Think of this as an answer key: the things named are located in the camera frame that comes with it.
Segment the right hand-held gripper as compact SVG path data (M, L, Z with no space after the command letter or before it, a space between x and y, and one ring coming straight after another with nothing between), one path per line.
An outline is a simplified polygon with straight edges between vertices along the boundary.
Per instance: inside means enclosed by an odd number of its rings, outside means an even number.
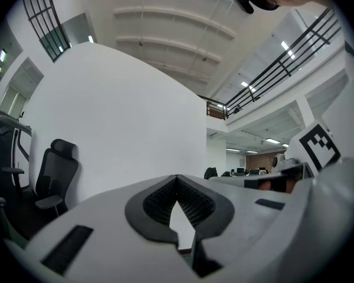
M246 276L354 276L354 153L320 123L276 156L272 177L244 182L254 194Z

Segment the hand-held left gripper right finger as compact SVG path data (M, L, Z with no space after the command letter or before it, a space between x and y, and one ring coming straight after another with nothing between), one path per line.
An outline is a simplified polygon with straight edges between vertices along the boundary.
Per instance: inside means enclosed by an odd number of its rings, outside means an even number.
M194 222L193 267L178 267L177 282L282 282L291 271L283 258L307 205L306 180L278 193L176 179L179 197L203 212Z

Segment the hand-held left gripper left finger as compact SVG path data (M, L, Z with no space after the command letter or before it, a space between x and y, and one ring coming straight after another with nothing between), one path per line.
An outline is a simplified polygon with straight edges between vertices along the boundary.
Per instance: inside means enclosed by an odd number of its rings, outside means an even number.
M10 240L5 245L41 282L196 282L196 274L174 245L148 241L126 220L127 201L162 180L163 176L99 193L45 226L25 249ZM92 232L60 275L42 262L76 226Z

